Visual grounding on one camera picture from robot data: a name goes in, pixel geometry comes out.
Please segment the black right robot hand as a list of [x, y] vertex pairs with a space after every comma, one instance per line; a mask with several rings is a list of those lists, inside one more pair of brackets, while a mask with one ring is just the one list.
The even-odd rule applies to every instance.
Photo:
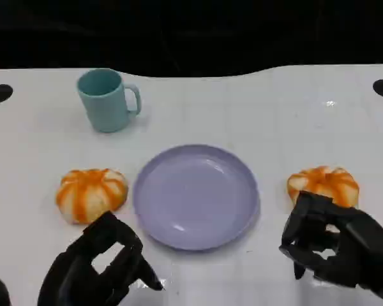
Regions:
[[311, 270], [320, 281], [360, 286], [383, 299], [383, 227], [362, 210], [301, 191], [279, 250], [294, 262], [296, 279]]

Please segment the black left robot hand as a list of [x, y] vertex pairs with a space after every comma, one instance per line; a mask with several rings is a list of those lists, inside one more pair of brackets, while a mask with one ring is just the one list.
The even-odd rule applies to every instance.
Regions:
[[[123, 248], [98, 273], [93, 260], [116, 243]], [[104, 213], [56, 257], [44, 278], [38, 305], [119, 305], [137, 280], [152, 290], [163, 290], [142, 249], [140, 238], [127, 224], [112, 212]]]

